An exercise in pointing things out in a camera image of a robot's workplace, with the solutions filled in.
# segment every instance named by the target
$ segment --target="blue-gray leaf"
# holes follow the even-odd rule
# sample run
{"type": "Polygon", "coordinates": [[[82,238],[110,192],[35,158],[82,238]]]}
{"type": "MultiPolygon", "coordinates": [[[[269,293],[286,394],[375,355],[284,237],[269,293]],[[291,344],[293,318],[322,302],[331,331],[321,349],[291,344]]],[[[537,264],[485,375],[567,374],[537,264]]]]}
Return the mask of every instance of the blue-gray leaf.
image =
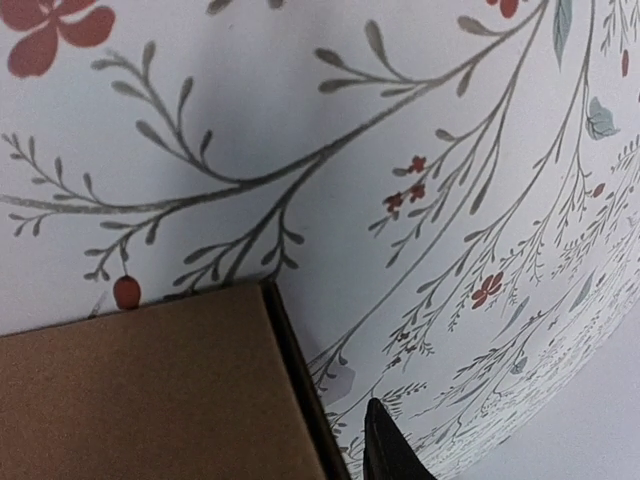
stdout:
{"type": "Polygon", "coordinates": [[[596,273],[595,270],[591,272],[591,275],[589,275],[589,278],[587,278],[587,281],[584,282],[584,285],[582,286],[580,293],[578,294],[578,296],[573,302],[573,305],[571,305],[571,308],[569,309],[570,312],[578,308],[578,305],[584,302],[584,299],[587,298],[587,295],[589,295],[589,292],[591,291],[591,283],[593,283],[593,275],[595,273],[596,273]]]}
{"type": "Polygon", "coordinates": [[[518,362],[513,367],[511,367],[511,374],[520,375],[522,372],[524,372],[524,367],[527,366],[527,360],[529,360],[529,357],[524,357],[518,360],[518,362]]]}
{"type": "Polygon", "coordinates": [[[514,322],[518,319],[518,317],[520,316],[520,314],[522,314],[522,311],[524,310],[524,307],[527,306],[527,303],[529,303],[529,297],[525,298],[522,303],[520,303],[520,305],[518,305],[518,308],[516,308],[513,312],[513,315],[511,315],[511,319],[509,320],[509,323],[507,323],[507,325],[505,325],[505,327],[500,331],[500,333],[498,335],[495,336],[495,338],[492,340],[494,341],[496,338],[498,338],[500,335],[502,335],[504,332],[506,332],[509,327],[511,327],[511,325],[514,324],[514,322]]]}
{"type": "Polygon", "coordinates": [[[571,32],[573,20],[573,0],[558,0],[553,17],[553,48],[556,51],[558,65],[562,65],[562,54],[571,32]]]}
{"type": "Polygon", "coordinates": [[[589,136],[594,140],[602,140],[620,131],[613,125],[611,110],[603,107],[598,97],[593,97],[589,103],[589,115],[587,116],[585,128],[589,136]]]}

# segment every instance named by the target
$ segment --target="brown cardboard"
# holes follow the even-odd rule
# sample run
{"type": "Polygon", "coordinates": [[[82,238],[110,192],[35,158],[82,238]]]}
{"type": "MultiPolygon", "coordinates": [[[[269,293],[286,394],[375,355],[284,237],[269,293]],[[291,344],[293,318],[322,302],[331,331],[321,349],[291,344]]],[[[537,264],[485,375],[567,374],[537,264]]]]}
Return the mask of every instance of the brown cardboard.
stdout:
{"type": "Polygon", "coordinates": [[[347,478],[319,408],[271,288],[13,335],[0,478],[347,478]]]}

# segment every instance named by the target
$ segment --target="gray leaf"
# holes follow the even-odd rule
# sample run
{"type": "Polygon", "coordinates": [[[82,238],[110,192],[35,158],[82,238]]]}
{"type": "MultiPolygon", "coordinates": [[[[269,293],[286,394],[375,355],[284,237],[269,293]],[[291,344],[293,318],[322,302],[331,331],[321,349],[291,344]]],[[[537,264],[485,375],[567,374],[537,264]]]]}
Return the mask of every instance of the gray leaf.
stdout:
{"type": "Polygon", "coordinates": [[[613,113],[602,106],[598,97],[593,97],[589,103],[589,115],[585,121],[585,128],[593,140],[602,140],[620,131],[613,124],[613,113]]]}
{"type": "Polygon", "coordinates": [[[29,156],[31,160],[36,158],[36,141],[33,137],[29,137],[29,156]]]}
{"type": "Polygon", "coordinates": [[[454,142],[456,140],[456,137],[451,135],[446,130],[443,130],[442,128],[436,130],[436,137],[438,137],[440,140],[444,140],[445,142],[454,142]]]}
{"type": "Polygon", "coordinates": [[[326,48],[317,48],[315,51],[316,57],[329,65],[334,67],[344,67],[344,62],[340,55],[333,50],[327,50],[326,48]]]}
{"type": "Polygon", "coordinates": [[[88,173],[85,173],[82,176],[82,180],[84,181],[84,186],[86,187],[86,189],[89,192],[93,191],[93,182],[91,181],[91,175],[89,175],[88,173]]]}
{"type": "Polygon", "coordinates": [[[189,95],[191,95],[191,90],[193,89],[193,77],[187,77],[184,79],[182,83],[182,88],[180,89],[180,100],[178,101],[178,116],[182,115],[182,109],[184,108],[185,103],[187,103],[187,99],[189,95]]]}
{"type": "Polygon", "coordinates": [[[100,223],[100,226],[106,230],[126,230],[127,228],[131,227],[131,225],[126,223],[109,221],[100,223]]]}
{"type": "Polygon", "coordinates": [[[481,390],[488,382],[490,379],[485,380],[484,382],[482,382],[480,385],[478,385],[476,388],[474,388],[473,390],[471,390],[470,392],[465,393],[463,396],[461,396],[458,400],[456,400],[455,402],[453,402],[451,405],[455,405],[457,403],[462,403],[464,402],[467,398],[471,397],[474,393],[478,392],[479,390],[481,390]]]}
{"type": "Polygon", "coordinates": [[[56,157],[53,161],[53,166],[56,169],[56,177],[58,177],[58,180],[62,180],[62,160],[60,157],[56,157]]]}
{"type": "Polygon", "coordinates": [[[509,319],[509,323],[507,323],[505,325],[505,327],[500,331],[500,333],[498,335],[495,336],[495,338],[492,340],[492,342],[494,340],[496,340],[500,335],[502,335],[504,332],[506,332],[507,330],[509,330],[509,328],[515,323],[515,321],[518,319],[518,317],[522,314],[523,310],[525,309],[525,307],[527,306],[527,304],[529,303],[529,297],[525,298],[520,305],[518,305],[518,307],[513,311],[513,315],[511,315],[511,319],[509,319]]]}
{"type": "Polygon", "coordinates": [[[159,147],[167,150],[167,144],[164,143],[164,140],[160,138],[160,135],[158,135],[156,131],[151,128],[151,125],[149,125],[147,122],[145,122],[144,120],[138,120],[136,122],[136,128],[142,134],[142,136],[148,138],[159,147]]]}
{"type": "Polygon", "coordinates": [[[473,67],[469,68],[464,75],[460,79],[460,83],[458,83],[458,88],[456,88],[456,95],[458,97],[462,97],[465,93],[467,93],[467,89],[469,88],[469,83],[471,82],[471,77],[473,76],[473,67]]]}
{"type": "Polygon", "coordinates": [[[341,88],[350,87],[352,85],[361,84],[362,80],[351,80],[348,78],[337,78],[335,80],[326,80],[318,86],[318,90],[322,93],[333,93],[341,88]]]}
{"type": "Polygon", "coordinates": [[[209,3],[209,7],[207,7],[207,13],[209,15],[217,15],[227,8],[231,2],[232,0],[213,0],[209,3]]]}
{"type": "Polygon", "coordinates": [[[569,312],[572,312],[576,308],[578,308],[578,306],[582,302],[584,302],[585,298],[587,298],[587,295],[589,295],[589,292],[591,291],[591,284],[593,283],[593,275],[595,273],[596,273],[595,270],[591,272],[591,275],[589,275],[589,278],[587,278],[587,280],[584,282],[584,285],[582,285],[582,289],[580,290],[580,293],[578,294],[576,299],[573,301],[573,304],[571,305],[569,312]]]}
{"type": "Polygon", "coordinates": [[[113,88],[116,92],[118,92],[121,95],[138,98],[140,100],[147,99],[147,97],[145,97],[140,90],[132,87],[127,82],[121,82],[119,80],[116,80],[115,82],[111,82],[111,88],[113,88]]]}
{"type": "Polygon", "coordinates": [[[91,63],[91,68],[96,71],[104,70],[109,67],[119,67],[122,63],[116,60],[96,60],[91,63]]]}
{"type": "Polygon", "coordinates": [[[373,53],[380,59],[383,64],[387,64],[387,53],[384,51],[384,42],[382,41],[382,33],[380,27],[373,20],[369,20],[364,27],[364,32],[367,35],[367,41],[369,47],[373,50],[373,53]]]}
{"type": "Polygon", "coordinates": [[[184,259],[184,263],[186,265],[189,265],[191,263],[197,262],[202,257],[204,257],[207,253],[211,252],[212,250],[215,250],[215,248],[216,248],[215,246],[199,248],[198,250],[187,255],[187,257],[184,259]]]}
{"type": "Polygon", "coordinates": [[[462,15],[458,17],[458,25],[462,30],[473,35],[495,36],[496,32],[489,30],[475,18],[462,15]]]}
{"type": "Polygon", "coordinates": [[[562,55],[571,32],[573,20],[573,0],[558,0],[555,16],[553,17],[553,47],[558,59],[558,65],[562,65],[562,55]]]}
{"type": "Polygon", "coordinates": [[[512,375],[520,375],[522,372],[524,372],[524,367],[527,366],[527,361],[529,360],[528,357],[524,357],[522,359],[520,359],[518,361],[518,363],[516,363],[513,367],[511,367],[511,374],[512,375]]]}
{"type": "Polygon", "coordinates": [[[390,88],[388,90],[383,90],[380,93],[381,97],[395,97],[396,95],[402,95],[403,93],[408,93],[413,90],[414,87],[405,87],[405,88],[390,88]]]}
{"type": "Polygon", "coordinates": [[[144,46],[144,51],[142,52],[142,68],[144,72],[144,76],[149,76],[149,68],[151,67],[151,62],[153,61],[153,57],[156,55],[156,44],[155,42],[148,42],[144,46]]]}
{"type": "Polygon", "coordinates": [[[211,143],[211,139],[213,138],[213,132],[211,130],[207,130],[202,137],[202,142],[200,142],[200,156],[204,157],[207,148],[209,148],[209,144],[211,143]]]}

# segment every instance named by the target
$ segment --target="leaf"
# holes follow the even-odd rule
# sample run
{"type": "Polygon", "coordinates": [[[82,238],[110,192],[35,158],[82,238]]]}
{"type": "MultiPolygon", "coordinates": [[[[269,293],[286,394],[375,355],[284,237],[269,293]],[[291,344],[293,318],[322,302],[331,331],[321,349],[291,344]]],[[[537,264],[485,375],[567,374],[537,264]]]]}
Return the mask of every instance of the leaf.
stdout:
{"type": "Polygon", "coordinates": [[[462,97],[465,93],[467,93],[467,89],[469,88],[469,83],[471,82],[471,77],[473,76],[473,67],[470,67],[464,75],[460,79],[460,83],[458,83],[458,88],[456,88],[456,95],[458,97],[462,97]]]}
{"type": "Polygon", "coordinates": [[[286,255],[282,256],[282,262],[289,267],[291,270],[297,270],[300,268],[300,265],[291,257],[287,257],[286,255]]]}
{"type": "Polygon", "coordinates": [[[194,276],[196,273],[198,273],[197,270],[195,272],[188,272],[188,273],[185,273],[184,275],[180,275],[178,278],[176,278],[173,281],[173,286],[174,287],[179,287],[184,282],[186,282],[190,277],[194,276]]]}
{"type": "Polygon", "coordinates": [[[106,230],[126,230],[127,228],[131,228],[131,225],[127,224],[127,223],[120,223],[120,222],[102,222],[100,223],[100,226],[106,230]]]}
{"type": "Polygon", "coordinates": [[[438,438],[436,439],[435,445],[439,444],[440,442],[442,442],[442,440],[447,438],[447,435],[449,434],[449,428],[451,427],[446,428],[445,431],[438,436],[438,438]]]}
{"type": "Polygon", "coordinates": [[[73,195],[65,195],[63,193],[56,193],[53,196],[53,199],[58,202],[66,202],[68,200],[73,200],[75,197],[73,195]]]}
{"type": "Polygon", "coordinates": [[[106,60],[106,59],[95,60],[94,62],[91,62],[91,68],[96,71],[104,70],[105,68],[109,68],[109,67],[119,67],[121,65],[122,65],[121,62],[118,62],[116,60],[106,60]]]}
{"type": "Polygon", "coordinates": [[[60,160],[60,157],[56,157],[53,166],[56,169],[56,177],[58,177],[58,180],[62,180],[62,160],[60,160]]]}
{"type": "Polygon", "coordinates": [[[520,375],[522,372],[524,372],[524,367],[527,366],[527,360],[529,360],[528,357],[524,357],[520,359],[518,363],[516,363],[513,367],[511,367],[511,370],[510,370],[511,374],[520,375]]]}
{"type": "Polygon", "coordinates": [[[486,37],[497,35],[496,32],[489,30],[482,23],[480,23],[479,20],[468,17],[466,15],[458,17],[458,26],[461,30],[467,33],[471,33],[472,35],[483,35],[486,37]]]}
{"type": "Polygon", "coordinates": [[[227,8],[231,2],[232,0],[213,0],[207,7],[207,13],[209,15],[217,15],[222,10],[227,8]]]}
{"type": "Polygon", "coordinates": [[[458,403],[464,402],[467,398],[471,397],[474,393],[478,392],[479,390],[481,390],[486,384],[487,382],[489,382],[490,379],[485,380],[484,382],[482,382],[480,385],[478,385],[476,388],[474,388],[473,390],[471,390],[470,392],[465,393],[463,396],[461,396],[458,400],[456,400],[455,402],[453,402],[451,405],[456,405],[458,403]]]}
{"type": "Polygon", "coordinates": [[[91,181],[91,175],[85,173],[82,175],[82,180],[84,181],[85,188],[91,193],[93,192],[93,182],[91,181]]]}
{"type": "Polygon", "coordinates": [[[484,185],[482,186],[475,200],[471,204],[471,209],[469,210],[469,213],[471,215],[475,214],[480,208],[480,205],[482,205],[482,202],[484,201],[484,197],[487,195],[487,192],[489,191],[489,186],[491,185],[491,180],[493,180],[494,172],[495,172],[495,164],[493,165],[493,169],[491,170],[491,173],[489,174],[487,181],[484,182],[484,185]]]}
{"type": "Polygon", "coordinates": [[[329,65],[333,65],[334,67],[344,67],[342,58],[340,58],[340,55],[338,55],[333,50],[328,50],[326,48],[316,48],[315,54],[316,57],[318,57],[324,63],[328,63],[329,65]]]}
{"type": "Polygon", "coordinates": [[[557,0],[555,16],[553,17],[553,47],[558,59],[558,66],[562,65],[562,55],[571,32],[573,20],[573,0],[557,0]]]}
{"type": "Polygon", "coordinates": [[[585,120],[585,128],[589,136],[596,141],[615,135],[620,131],[613,125],[613,113],[602,106],[598,97],[593,97],[589,103],[589,115],[585,120]]]}
{"type": "Polygon", "coordinates": [[[456,140],[456,137],[451,135],[446,130],[443,130],[442,128],[436,130],[436,137],[438,137],[440,140],[444,140],[445,142],[455,142],[456,140]]]}
{"type": "Polygon", "coordinates": [[[302,245],[304,243],[304,237],[298,233],[290,232],[289,230],[285,230],[284,234],[296,245],[302,245]]]}
{"type": "Polygon", "coordinates": [[[111,82],[111,88],[113,88],[119,94],[125,95],[127,97],[139,98],[140,100],[147,99],[147,97],[145,97],[140,90],[129,85],[127,82],[116,80],[115,82],[111,82]]]}
{"type": "Polygon", "coordinates": [[[584,285],[582,285],[582,289],[580,290],[580,293],[578,294],[576,299],[573,301],[573,305],[571,305],[569,312],[572,312],[576,308],[578,308],[578,306],[582,302],[584,302],[584,299],[587,298],[587,295],[589,295],[589,292],[591,291],[591,283],[593,282],[593,275],[595,273],[596,273],[595,270],[591,272],[591,275],[589,275],[589,278],[587,278],[587,280],[584,282],[584,285]]]}
{"type": "Polygon", "coordinates": [[[362,80],[352,80],[349,78],[336,78],[333,80],[325,80],[318,86],[321,93],[333,93],[341,88],[350,87],[363,83],[362,80]]]}
{"type": "Polygon", "coordinates": [[[410,92],[415,87],[404,87],[404,88],[390,88],[389,90],[383,90],[380,93],[381,97],[395,97],[396,95],[402,95],[403,93],[410,92]]]}
{"type": "Polygon", "coordinates": [[[482,235],[484,230],[476,230],[475,232],[471,232],[469,235],[464,237],[464,242],[469,243],[471,240],[477,238],[479,235],[482,235]]]}
{"type": "Polygon", "coordinates": [[[367,41],[373,53],[376,54],[384,65],[387,65],[387,53],[384,51],[384,42],[378,24],[373,20],[369,20],[364,27],[364,32],[367,35],[367,41]]]}
{"type": "Polygon", "coordinates": [[[398,250],[396,253],[394,253],[391,258],[389,259],[389,261],[387,262],[387,265],[385,266],[385,268],[389,268],[391,267],[394,263],[396,263],[396,261],[398,260],[398,257],[400,256],[400,250],[398,250]]]}
{"type": "Polygon", "coordinates": [[[272,250],[269,250],[267,253],[265,253],[264,257],[262,257],[262,260],[260,260],[260,263],[262,265],[268,265],[269,263],[271,263],[273,258],[276,256],[276,252],[277,251],[278,251],[278,247],[277,246],[275,248],[273,248],[272,250]]]}
{"type": "Polygon", "coordinates": [[[33,137],[29,137],[28,146],[29,146],[29,156],[31,157],[31,160],[33,160],[36,158],[36,141],[34,140],[33,137]]]}
{"type": "Polygon", "coordinates": [[[156,43],[148,42],[144,46],[144,51],[142,52],[142,71],[144,72],[145,78],[149,76],[149,68],[151,67],[151,62],[153,61],[153,57],[156,55],[156,43]]]}
{"type": "Polygon", "coordinates": [[[31,233],[33,234],[34,237],[37,237],[38,235],[40,235],[40,223],[42,223],[42,218],[43,217],[40,217],[38,220],[33,222],[33,229],[31,230],[31,233]]]}
{"type": "Polygon", "coordinates": [[[87,257],[99,257],[104,253],[104,250],[100,250],[98,248],[90,248],[89,250],[85,250],[84,254],[87,257]]]}
{"type": "Polygon", "coordinates": [[[189,95],[191,95],[191,90],[193,90],[193,77],[187,77],[184,79],[184,82],[182,82],[182,88],[180,89],[180,99],[178,101],[178,117],[182,116],[182,110],[187,103],[189,95]]]}
{"type": "Polygon", "coordinates": [[[144,238],[144,243],[147,245],[153,245],[156,241],[156,235],[158,233],[158,227],[160,226],[160,221],[153,222],[147,231],[147,236],[144,238]]]}
{"type": "Polygon", "coordinates": [[[216,248],[217,248],[217,245],[199,248],[198,250],[190,253],[189,255],[187,255],[185,257],[185,259],[184,259],[185,265],[189,265],[191,263],[197,262],[202,257],[204,257],[206,254],[208,254],[209,252],[215,250],[216,248]]]}
{"type": "Polygon", "coordinates": [[[524,311],[525,307],[529,303],[529,298],[530,297],[527,297],[522,302],[520,302],[520,305],[518,305],[518,307],[513,311],[513,315],[511,315],[511,318],[509,319],[509,322],[505,325],[505,327],[502,330],[500,330],[500,333],[498,335],[496,335],[493,340],[491,340],[492,342],[495,341],[504,332],[509,330],[509,328],[511,328],[511,326],[515,323],[515,321],[522,314],[522,312],[524,311]]]}
{"type": "Polygon", "coordinates": [[[165,150],[168,149],[167,144],[164,143],[164,140],[162,140],[162,138],[160,138],[160,135],[158,135],[156,131],[151,127],[151,125],[149,125],[144,120],[138,120],[136,122],[136,128],[142,136],[148,138],[159,147],[162,147],[165,150]]]}
{"type": "Polygon", "coordinates": [[[209,144],[211,143],[211,139],[213,138],[213,131],[207,130],[202,137],[202,142],[200,142],[200,156],[204,157],[207,148],[209,148],[209,144]]]}

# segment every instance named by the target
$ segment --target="red berry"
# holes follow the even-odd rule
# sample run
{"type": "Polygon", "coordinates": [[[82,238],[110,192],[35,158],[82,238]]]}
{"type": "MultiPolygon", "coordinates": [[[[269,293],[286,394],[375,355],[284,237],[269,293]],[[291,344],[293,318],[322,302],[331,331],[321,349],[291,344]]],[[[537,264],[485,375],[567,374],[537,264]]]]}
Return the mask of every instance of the red berry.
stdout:
{"type": "Polygon", "coordinates": [[[125,275],[113,284],[113,298],[120,310],[134,310],[140,305],[142,291],[138,281],[125,275]]]}
{"type": "Polygon", "coordinates": [[[629,50],[622,52],[622,77],[626,77],[629,73],[629,50]]]}
{"type": "Polygon", "coordinates": [[[604,192],[604,183],[601,183],[595,188],[595,190],[593,191],[593,198],[598,198],[600,195],[602,195],[602,192],[604,192]]]}
{"type": "Polygon", "coordinates": [[[500,0],[500,11],[504,18],[511,18],[516,14],[519,0],[500,0]]]}

